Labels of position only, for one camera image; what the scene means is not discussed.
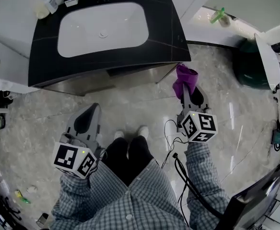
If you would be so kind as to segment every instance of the purple cloth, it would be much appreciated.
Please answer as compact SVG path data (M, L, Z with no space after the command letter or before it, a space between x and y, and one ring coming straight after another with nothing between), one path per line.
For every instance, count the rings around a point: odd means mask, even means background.
M183 83L186 83L190 94L193 94L198 81L198 73L186 67L183 63L176 67L177 80L173 83L173 89L178 99L183 95Z

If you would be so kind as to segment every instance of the person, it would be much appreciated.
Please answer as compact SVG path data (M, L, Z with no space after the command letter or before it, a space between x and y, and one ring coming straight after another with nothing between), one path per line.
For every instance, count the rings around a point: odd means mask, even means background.
M148 135L148 128L140 127L128 150L124 133L117 131L90 179L63 174L50 229L214 229L219 219L190 191L190 228L185 224L170 181L149 151ZM221 189L208 145L189 143L185 155L191 181L214 209L224 213L229 198Z

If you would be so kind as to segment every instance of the monitor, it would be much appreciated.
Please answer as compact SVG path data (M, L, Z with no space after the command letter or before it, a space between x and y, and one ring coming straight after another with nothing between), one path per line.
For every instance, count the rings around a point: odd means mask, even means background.
M273 207L280 187L280 165L233 196L215 230L251 229Z

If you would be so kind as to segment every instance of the shoe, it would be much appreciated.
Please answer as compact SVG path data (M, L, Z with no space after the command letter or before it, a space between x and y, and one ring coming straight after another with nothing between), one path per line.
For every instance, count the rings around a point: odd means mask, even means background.
M122 130L116 131L116 133L115 133L115 139L118 139L118 138L124 138L124 133L123 133Z
M141 126L138 130L138 136L143 136L147 139L149 136L149 128L147 126Z

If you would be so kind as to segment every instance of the black pants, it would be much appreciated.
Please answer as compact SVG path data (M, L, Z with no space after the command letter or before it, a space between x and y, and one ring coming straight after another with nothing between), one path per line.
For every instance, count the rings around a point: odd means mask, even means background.
M104 156L102 161L126 186L129 186L153 156L143 136L133 139L128 150L128 158L127 149L128 142L124 138L117 138L107 148L107 156Z

